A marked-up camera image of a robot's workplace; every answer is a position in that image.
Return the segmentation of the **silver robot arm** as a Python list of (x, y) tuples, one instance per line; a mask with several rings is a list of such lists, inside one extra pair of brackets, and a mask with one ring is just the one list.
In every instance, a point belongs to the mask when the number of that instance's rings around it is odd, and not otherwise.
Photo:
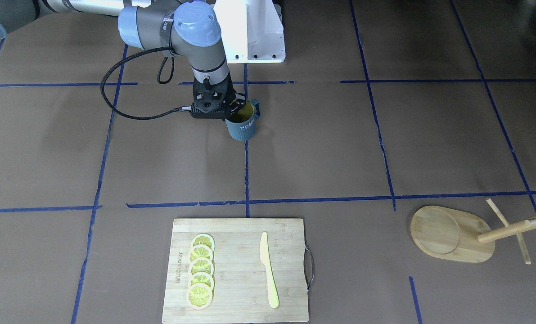
[(117, 17), (124, 43), (141, 49), (116, 63), (100, 83), (101, 95), (115, 113), (104, 91), (107, 79), (126, 62), (157, 52), (187, 57), (194, 74), (193, 103), (175, 112), (225, 120), (247, 104), (233, 88), (216, 13), (203, 0), (0, 0), (0, 39), (47, 14), (71, 12)]

